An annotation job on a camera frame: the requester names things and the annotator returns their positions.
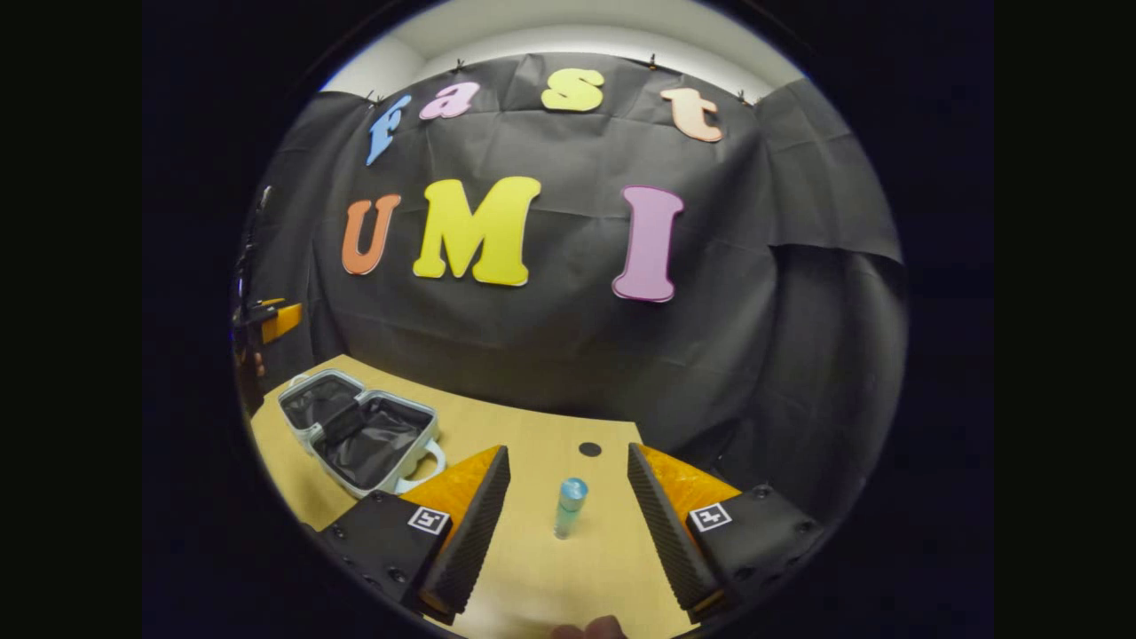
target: finger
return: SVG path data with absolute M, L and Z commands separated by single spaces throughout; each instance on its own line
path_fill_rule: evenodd
M 592 623 L 584 629 L 585 639 L 626 639 L 624 629 L 619 628 L 619 620 L 615 615 L 593 619 Z
M 551 639 L 584 639 L 584 631 L 575 625 L 558 625 L 549 634 Z

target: suitcase handle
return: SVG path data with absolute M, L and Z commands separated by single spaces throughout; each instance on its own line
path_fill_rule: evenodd
M 399 478 L 399 481 L 394 483 L 395 495 L 402 495 L 403 492 L 410 490 L 411 488 L 418 486 L 419 483 L 436 478 L 438 473 L 445 470 L 445 453 L 442 451 L 442 448 L 437 445 L 436 439 L 431 439 L 429 441 L 426 442 L 426 451 L 433 455 L 435 459 L 437 459 L 437 467 L 434 468 L 434 472 L 431 473 L 429 476 L 425 476 L 420 480 L 410 481 Z

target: small bottle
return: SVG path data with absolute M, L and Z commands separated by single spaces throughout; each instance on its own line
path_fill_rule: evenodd
M 576 525 L 579 509 L 584 507 L 587 497 L 587 484 L 578 478 L 566 479 L 560 484 L 560 500 L 557 504 L 557 525 L 552 533 L 557 539 L 567 539 Z

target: foam letter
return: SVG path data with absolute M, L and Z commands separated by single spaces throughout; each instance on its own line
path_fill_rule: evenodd
M 624 272 L 611 290 L 621 298 L 667 301 L 675 297 L 675 284 L 667 279 L 670 229 L 683 200 L 654 186 L 624 186 L 624 199 L 632 205 L 632 230 Z
M 437 116 L 458 117 L 469 109 L 469 100 L 482 85 L 476 82 L 459 82 L 437 92 L 437 99 L 423 107 L 418 113 L 421 119 L 434 119 Z
M 402 107 L 410 103 L 410 96 L 403 96 L 399 98 L 398 102 L 386 109 L 386 113 L 382 117 L 375 121 L 375 124 L 370 125 L 370 155 L 367 156 L 367 166 L 375 161 L 387 147 L 391 146 L 391 132 L 398 128 L 399 123 L 402 122 Z
M 562 111 L 590 111 L 603 101 L 603 76 L 600 72 L 562 68 L 549 76 L 549 89 L 541 93 L 545 108 Z
M 445 273 L 442 242 L 454 277 L 466 274 L 474 252 L 484 241 L 482 258 L 474 265 L 474 279 L 490 284 L 520 287 L 528 282 L 528 269 L 520 262 L 528 204 L 541 192 L 532 177 L 502 177 L 490 189 L 477 211 L 469 213 L 469 200 L 458 180 L 442 180 L 426 186 L 426 232 L 423 248 L 414 264 L 419 277 L 441 277 Z
M 343 268 L 352 275 L 366 275 L 378 266 L 383 259 L 383 248 L 386 246 L 386 229 L 391 225 L 391 214 L 399 206 L 399 196 L 383 196 L 375 202 L 378 218 L 375 219 L 375 232 L 370 236 L 370 248 L 366 255 L 359 252 L 359 233 L 362 231 L 362 218 L 370 210 L 370 200 L 361 200 L 348 207 L 348 230 L 343 233 Z
M 710 126 L 702 111 L 718 113 L 718 105 L 703 100 L 696 89 L 667 89 L 660 91 L 665 100 L 670 100 L 670 115 L 679 131 L 703 142 L 721 140 L 721 130 Z

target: tabletop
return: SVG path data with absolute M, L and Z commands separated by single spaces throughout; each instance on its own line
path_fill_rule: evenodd
M 337 368 L 367 389 L 425 404 L 438 416 L 438 446 L 450 465 L 495 446 L 509 447 L 512 474 L 481 576 L 453 632 L 479 639 L 548 637 L 561 623 L 583 628 L 613 614 L 632 639 L 673 637 L 694 628 L 678 606 L 627 481 L 627 445 L 641 442 L 632 422 L 566 417 L 444 392 L 373 368 L 345 355 L 308 374 Z M 321 530 L 356 499 L 309 457 L 268 392 L 252 417 L 257 448 L 296 517 Z M 599 445 L 588 457 L 579 445 Z M 435 468 L 426 456 L 410 479 Z M 588 486 L 573 534 L 552 534 L 560 482 Z

